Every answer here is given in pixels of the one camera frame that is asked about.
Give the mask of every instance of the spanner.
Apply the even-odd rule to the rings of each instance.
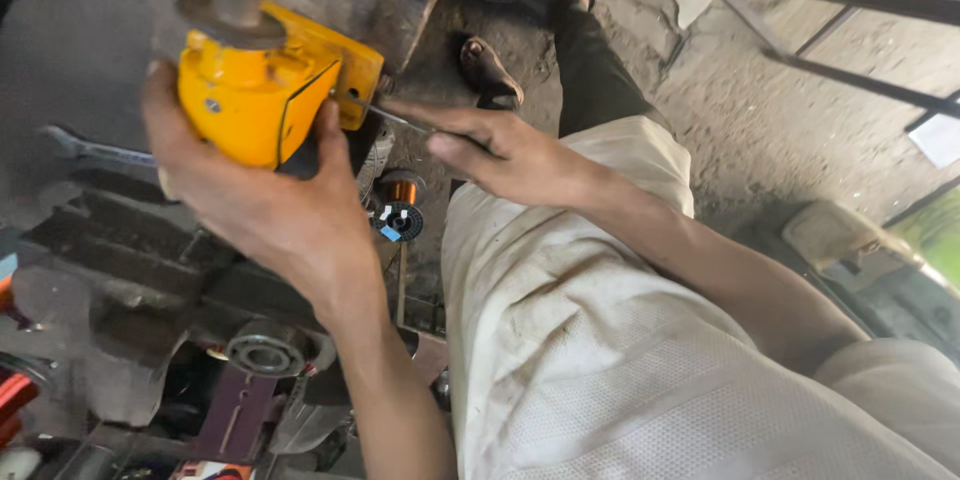
[[[49,135],[57,142],[62,150],[58,155],[65,159],[96,157],[126,165],[138,165],[140,167],[157,166],[157,161],[154,160],[154,156],[149,153],[85,141],[56,125],[45,125],[40,129],[40,132]]]

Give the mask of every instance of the dirty floor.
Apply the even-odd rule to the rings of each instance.
[[[836,9],[811,0],[750,3],[790,48]],[[922,111],[768,62],[719,2],[685,31],[677,27],[674,0],[601,0],[596,14],[643,93],[690,150],[697,217],[775,258],[796,263],[777,237],[812,200],[839,200],[882,223],[960,174],[960,164],[936,170],[906,138],[904,127]],[[859,13],[810,59],[947,95],[960,88],[958,32]],[[410,67],[396,81],[396,95],[474,105],[477,96],[455,63],[465,35],[486,39],[522,84],[519,115],[556,134],[562,103],[552,35],[529,6],[439,0]],[[416,133],[397,130],[397,142],[389,166],[418,171],[430,191],[426,230],[410,250],[408,305],[439,305],[450,177]],[[390,274],[388,283],[395,283],[396,265]],[[443,320],[441,313],[433,310],[433,319]]]

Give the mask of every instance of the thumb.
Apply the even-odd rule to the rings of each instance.
[[[463,136],[438,133],[427,141],[427,149],[437,159],[480,183],[495,179],[503,166],[502,159]]]
[[[313,129],[318,141],[319,167],[325,170],[350,170],[347,136],[340,129],[340,107],[336,101],[328,99],[323,102],[313,122]]]

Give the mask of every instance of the copper wire spool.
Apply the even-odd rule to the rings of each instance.
[[[385,197],[373,213],[373,227],[393,241],[414,240],[426,225],[417,207],[426,194],[426,182],[413,170],[399,169],[386,174],[380,183]]]
[[[388,185],[387,199],[390,202],[417,203],[417,184],[407,180],[397,180]]]

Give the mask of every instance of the paper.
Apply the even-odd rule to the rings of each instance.
[[[907,137],[917,144],[934,167],[946,168],[960,160],[960,119],[937,115]]]

